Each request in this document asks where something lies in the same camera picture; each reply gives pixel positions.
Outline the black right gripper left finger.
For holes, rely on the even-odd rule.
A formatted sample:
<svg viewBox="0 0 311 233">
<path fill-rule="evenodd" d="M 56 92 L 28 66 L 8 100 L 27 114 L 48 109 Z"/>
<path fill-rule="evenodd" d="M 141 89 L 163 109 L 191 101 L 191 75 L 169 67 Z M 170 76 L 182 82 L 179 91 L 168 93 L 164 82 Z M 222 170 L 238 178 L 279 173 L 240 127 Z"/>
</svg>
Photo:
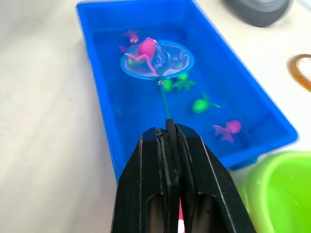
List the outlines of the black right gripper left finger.
<svg viewBox="0 0 311 233">
<path fill-rule="evenodd" d="M 180 183 L 167 130 L 142 134 L 118 181 L 113 233 L 176 233 Z"/>
</svg>

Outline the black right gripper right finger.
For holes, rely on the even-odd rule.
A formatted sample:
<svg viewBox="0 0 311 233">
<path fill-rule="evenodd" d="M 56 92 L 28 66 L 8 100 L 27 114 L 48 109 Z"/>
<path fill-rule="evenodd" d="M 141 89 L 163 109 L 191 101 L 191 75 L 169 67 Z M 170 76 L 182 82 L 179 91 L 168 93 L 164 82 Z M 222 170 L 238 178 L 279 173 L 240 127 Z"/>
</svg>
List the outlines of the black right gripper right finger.
<svg viewBox="0 0 311 233">
<path fill-rule="evenodd" d="M 181 208 L 187 233 L 256 230 L 227 169 L 192 128 L 176 125 L 180 146 Z"/>
</svg>

